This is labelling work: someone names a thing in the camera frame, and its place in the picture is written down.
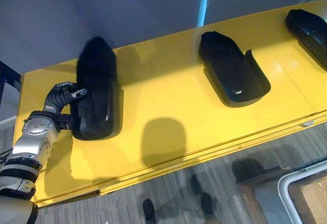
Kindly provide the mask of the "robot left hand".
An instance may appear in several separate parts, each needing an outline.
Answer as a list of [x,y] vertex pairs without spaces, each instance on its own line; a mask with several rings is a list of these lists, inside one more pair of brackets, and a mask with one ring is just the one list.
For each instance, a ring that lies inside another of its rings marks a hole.
[[62,109],[88,94],[87,88],[79,89],[73,82],[63,82],[56,84],[47,94],[43,111],[60,114]]

